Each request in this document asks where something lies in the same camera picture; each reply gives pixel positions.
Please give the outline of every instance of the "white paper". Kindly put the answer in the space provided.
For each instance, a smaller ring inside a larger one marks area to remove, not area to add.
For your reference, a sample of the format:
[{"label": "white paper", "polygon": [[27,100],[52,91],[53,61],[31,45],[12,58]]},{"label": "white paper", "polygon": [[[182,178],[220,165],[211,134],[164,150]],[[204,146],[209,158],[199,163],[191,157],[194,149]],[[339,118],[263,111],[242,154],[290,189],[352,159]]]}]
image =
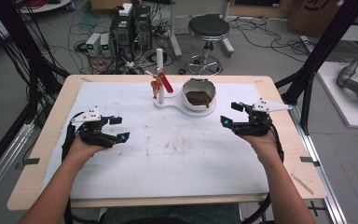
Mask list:
[{"label": "white paper", "polygon": [[[183,84],[173,83],[176,92]],[[84,83],[51,156],[44,187],[61,163],[70,118],[98,106],[103,116],[122,117],[103,133],[130,132],[127,143],[92,157],[78,174],[72,199],[147,198],[268,192],[264,169],[248,143],[220,123],[220,116],[246,121],[231,102],[252,105],[254,84],[218,83],[216,108],[194,119],[175,108],[158,109],[149,83]]]}]

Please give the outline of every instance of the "chair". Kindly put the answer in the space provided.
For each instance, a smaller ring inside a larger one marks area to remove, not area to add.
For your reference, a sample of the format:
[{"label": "chair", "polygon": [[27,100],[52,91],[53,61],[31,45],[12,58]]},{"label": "chair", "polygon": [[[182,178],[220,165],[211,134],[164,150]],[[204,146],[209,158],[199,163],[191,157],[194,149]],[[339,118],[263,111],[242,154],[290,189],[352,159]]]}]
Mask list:
[{"label": "chair", "polygon": [[190,21],[188,31],[199,39],[206,40],[202,54],[195,55],[188,60],[187,70],[193,74],[218,75],[223,71],[222,64],[215,57],[209,55],[213,50],[213,41],[223,40],[228,37],[228,23],[218,16],[199,16]]}]

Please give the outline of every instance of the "caster wheel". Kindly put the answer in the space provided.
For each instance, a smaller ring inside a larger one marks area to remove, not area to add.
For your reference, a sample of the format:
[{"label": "caster wheel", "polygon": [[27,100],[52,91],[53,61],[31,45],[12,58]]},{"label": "caster wheel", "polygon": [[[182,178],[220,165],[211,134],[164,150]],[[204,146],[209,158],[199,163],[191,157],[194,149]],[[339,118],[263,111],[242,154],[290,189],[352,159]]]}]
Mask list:
[{"label": "caster wheel", "polygon": [[186,70],[181,68],[179,69],[179,75],[184,75],[186,73]]}]

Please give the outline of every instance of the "red object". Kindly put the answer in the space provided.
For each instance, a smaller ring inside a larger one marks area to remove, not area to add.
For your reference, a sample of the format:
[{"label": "red object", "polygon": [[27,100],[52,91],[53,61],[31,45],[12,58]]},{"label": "red object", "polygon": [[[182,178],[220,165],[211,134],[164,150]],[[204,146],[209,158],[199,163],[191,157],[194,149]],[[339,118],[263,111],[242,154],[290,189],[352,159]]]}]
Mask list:
[{"label": "red object", "polygon": [[158,73],[159,78],[161,78],[162,84],[164,85],[165,89],[168,93],[173,93],[173,88],[168,81],[168,79],[165,77],[165,74],[163,72]]}]

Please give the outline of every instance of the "cardboard box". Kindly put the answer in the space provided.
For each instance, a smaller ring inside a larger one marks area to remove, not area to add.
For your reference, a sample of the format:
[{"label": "cardboard box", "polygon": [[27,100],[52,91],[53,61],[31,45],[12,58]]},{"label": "cardboard box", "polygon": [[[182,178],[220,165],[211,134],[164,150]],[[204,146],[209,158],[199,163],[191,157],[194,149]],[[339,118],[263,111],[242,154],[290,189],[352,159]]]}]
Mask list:
[{"label": "cardboard box", "polygon": [[296,0],[287,20],[288,31],[321,37],[338,10],[337,1]]},{"label": "cardboard box", "polygon": [[92,9],[113,9],[123,6],[124,3],[132,3],[131,0],[91,0]]}]

